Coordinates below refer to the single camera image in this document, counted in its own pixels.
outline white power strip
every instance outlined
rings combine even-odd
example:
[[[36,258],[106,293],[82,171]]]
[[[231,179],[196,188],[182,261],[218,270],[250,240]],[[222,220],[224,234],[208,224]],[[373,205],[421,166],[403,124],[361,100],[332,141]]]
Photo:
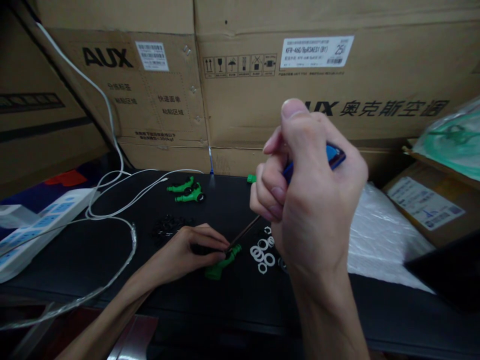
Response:
[[[40,212],[40,219],[36,223],[17,229],[0,241],[0,254],[45,231],[69,223],[88,206],[92,197],[98,195],[99,193],[91,188],[66,192]],[[61,231],[61,228],[50,231],[1,256],[0,284],[17,276]]]

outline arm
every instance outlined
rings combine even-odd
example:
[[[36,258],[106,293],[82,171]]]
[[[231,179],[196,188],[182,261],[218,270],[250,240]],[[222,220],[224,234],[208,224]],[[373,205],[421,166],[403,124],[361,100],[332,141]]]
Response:
[[[320,280],[325,297],[315,300],[292,279],[307,359],[368,359],[350,279]]]
[[[195,255],[192,244],[219,251]],[[224,260],[222,251],[228,246],[225,237],[208,224],[183,227],[128,279],[117,296],[57,359],[106,359],[125,326],[156,287]]]
[[[332,171],[327,141],[346,160]],[[250,207],[272,221],[295,294],[308,359],[368,359],[347,272],[350,226],[368,177],[362,156],[322,113],[291,99],[266,142]],[[287,185],[282,172],[294,162]]]
[[[129,303],[125,286],[101,314],[57,357],[63,359],[106,359],[115,342],[150,292]]]

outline black device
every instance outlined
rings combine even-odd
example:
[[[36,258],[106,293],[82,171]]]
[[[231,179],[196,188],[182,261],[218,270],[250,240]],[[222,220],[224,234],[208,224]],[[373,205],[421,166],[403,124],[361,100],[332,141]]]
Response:
[[[405,267],[458,310],[480,312],[480,231],[408,261]]]

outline brown cardboard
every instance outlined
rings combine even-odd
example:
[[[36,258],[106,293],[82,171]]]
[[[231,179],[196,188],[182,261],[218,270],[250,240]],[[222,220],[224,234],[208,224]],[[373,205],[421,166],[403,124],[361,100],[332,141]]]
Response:
[[[194,169],[210,173],[209,150],[205,148],[154,146],[120,143],[126,156],[137,169],[172,171]]]
[[[468,176],[465,176],[462,173],[457,172],[457,171],[453,170],[452,168],[450,168],[448,166],[445,166],[445,165],[443,165],[439,162],[436,162],[432,159],[429,159],[426,156],[420,155],[417,152],[413,152],[410,149],[407,150],[407,153],[412,158],[414,158],[414,159],[416,159],[416,160],[418,160],[418,161],[420,161],[424,164],[427,164],[427,165],[431,166],[432,168],[435,168],[435,169],[437,169],[437,170],[439,170],[439,171],[441,171],[445,174],[448,174],[451,177],[453,177],[454,179],[457,179],[458,181],[460,181],[462,183],[465,183],[465,184],[471,186],[472,188],[480,191],[480,182],[478,182],[476,180],[473,180],[472,178],[470,178]]]
[[[418,231],[437,248],[480,229],[480,190],[458,181],[449,173],[444,173],[417,161],[389,182],[383,188],[383,191],[388,192],[403,177],[412,178],[466,211],[460,217],[430,231],[405,210],[397,206]]]
[[[0,142],[0,199],[15,195],[108,151],[94,124]]]
[[[288,98],[324,112],[363,146],[416,137],[434,119],[478,95],[479,20],[480,8],[466,0],[305,0],[274,6],[262,0],[196,0],[210,145],[261,148]],[[284,39],[333,36],[354,36],[344,67],[281,68]],[[257,72],[249,68],[256,56],[263,59]],[[233,59],[235,65],[220,73],[218,59],[224,64]],[[351,106],[358,106],[356,112],[347,111],[355,110]]]
[[[36,7],[65,55],[106,93],[119,141],[208,147],[191,1],[38,0]],[[30,27],[110,133],[101,95]],[[136,42],[162,43],[169,71],[145,70]]]
[[[360,149],[360,153],[368,165],[369,179],[377,187],[385,185],[413,161],[394,150]],[[268,159],[261,149],[212,148],[211,157],[215,174],[241,177],[255,174],[257,165]]]
[[[9,11],[0,53],[0,199],[98,158],[99,131]]]
[[[17,19],[7,11],[2,15],[0,132],[84,117]]]

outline charging cable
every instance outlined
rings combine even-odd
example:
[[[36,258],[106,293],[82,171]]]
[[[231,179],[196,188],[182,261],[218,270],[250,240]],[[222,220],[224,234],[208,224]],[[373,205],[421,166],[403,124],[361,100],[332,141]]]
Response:
[[[105,189],[99,196],[95,197],[95,196],[92,196],[90,198],[90,202],[88,203],[88,207],[85,211],[85,218],[84,219],[80,219],[80,220],[74,220],[74,221],[70,221],[68,223],[66,223],[65,225],[62,225],[62,226],[58,226],[58,227],[55,227],[55,228],[52,228],[48,231],[45,231],[45,232],[42,232],[41,234],[37,235],[37,236],[34,236],[30,239],[28,239],[27,241],[24,241],[20,244],[18,244],[17,246],[15,247],[12,247],[10,248],[6,253],[9,253],[11,252],[13,249],[19,247],[19,246],[22,246],[24,245],[25,243],[28,243],[46,233],[49,233],[49,232],[52,232],[54,230],[58,230],[58,229],[63,229],[64,227],[66,227],[67,225],[70,225],[70,224],[75,224],[75,223],[79,223],[79,222],[84,222],[84,221],[100,221],[100,220],[105,220],[105,219],[115,219],[115,220],[120,220],[122,222],[124,222],[125,224],[128,225],[128,227],[130,228],[130,235],[131,235],[131,252],[130,252],[130,255],[128,256],[128,258],[126,259],[126,261],[123,263],[123,265],[121,266],[121,268],[116,272],[116,274],[110,279],[110,281],[103,287],[97,289],[97,290],[94,290],[92,292],[90,292],[89,294],[83,296],[83,297],[80,297],[56,310],[51,310],[47,313],[45,313],[44,315],[42,315],[40,318],[37,318],[37,319],[29,319],[29,320],[22,320],[22,321],[18,321],[18,322],[13,322],[13,323],[8,323],[8,324],[5,324],[5,325],[0,325],[0,331],[2,330],[10,330],[10,329],[20,329],[20,328],[26,328],[26,327],[30,327],[30,326],[33,326],[33,325],[36,325],[36,324],[39,324],[45,320],[48,320],[48,319],[52,319],[52,318],[55,318],[61,314],[64,314],[72,309],[75,309],[77,307],[79,307],[80,305],[86,303],[87,301],[97,297],[99,294],[101,294],[102,292],[104,292],[106,289],[108,289],[113,283],[114,281],[120,276],[120,274],[124,271],[124,269],[127,267],[127,265],[130,263],[130,261],[132,261],[132,258],[134,257],[135,255],[135,252],[137,250],[137,233],[135,231],[135,225],[134,224],[131,224],[130,222],[128,222],[127,220],[121,218],[121,217],[116,217],[116,215],[120,214],[121,212],[125,211],[126,209],[128,209],[129,207],[131,207],[133,204],[135,204],[141,197],[143,197],[148,191],[150,191],[155,185],[159,184],[159,183],[162,183],[166,180],[168,180],[168,178],[166,177],[167,175],[169,174],[172,174],[172,173],[176,173],[176,172],[185,172],[185,171],[189,171],[189,172],[196,172],[196,173],[201,173],[203,174],[203,171],[200,171],[200,170],[195,170],[195,169],[180,169],[180,170],[174,170],[174,171],[170,171],[170,172],[167,172],[165,173],[164,175],[162,175],[160,178],[158,178],[157,180],[155,180],[154,182],[152,182],[150,185],[148,185],[147,187],[145,187],[143,190],[141,190],[127,205],[125,205],[124,207],[122,207],[121,209],[111,213],[111,214],[105,214],[105,215],[98,215],[98,214],[94,214],[93,211],[92,211],[92,206],[94,205],[94,203],[102,196],[104,195],[107,191],[111,190],[113,187],[119,185],[120,183],[122,183],[123,181],[131,178],[132,176],[135,176],[136,174],[140,174],[140,173],[143,173],[143,172],[146,172],[146,171],[158,171],[156,169],[146,169],[146,170],[141,170],[141,171],[138,171],[134,174],[130,174],[126,171],[124,171],[124,168],[125,168],[125,164],[124,164],[124,157],[122,155],[122,152],[120,151],[120,147],[119,147],[119,144],[117,142],[117,137],[115,136],[115,126],[114,126],[114,118],[113,118],[113,114],[112,114],[112,107],[110,105],[110,102],[109,102],[109,99],[107,97],[107,95],[102,91],[102,89],[97,85],[95,84],[92,80],[90,80],[90,78],[88,76],[86,76],[83,72],[81,72],[71,61],[70,59],[65,56],[65,54],[62,52],[62,50],[59,48],[59,46],[57,45],[57,43],[53,40],[53,38],[50,36],[50,34],[47,32],[47,30],[43,27],[42,24],[40,24],[39,22],[36,23],[36,25],[40,28],[41,32],[45,35],[45,37],[48,39],[48,41],[51,43],[51,45],[53,46],[53,48],[55,49],[55,51],[61,56],[61,58],[63,60],[66,61],[66,63],[68,65],[70,65],[72,67],[73,70],[75,70],[82,78],[84,78],[90,85],[92,85],[100,94],[101,96],[103,97],[103,99],[105,100],[105,104],[106,104],[106,108],[108,110],[108,119],[109,119],[109,122],[110,122],[110,128],[111,128],[111,135],[112,135],[112,138],[113,138],[113,145],[118,153],[118,157],[120,158],[120,170],[114,170],[114,171],[110,171],[108,172],[107,174],[105,174],[101,179],[100,181],[98,182],[97,186],[95,187],[95,192],[98,191],[100,188],[104,188],[104,187],[107,187],[110,185],[110,187],[108,187],[107,189]],[[115,173],[118,173],[118,175],[111,181],[105,183],[105,184],[102,184],[102,181],[107,178],[108,176],[112,175],[112,174],[115,174]],[[127,177],[125,177],[124,179],[116,182],[118,179],[120,179],[122,177],[122,175],[127,175]]]

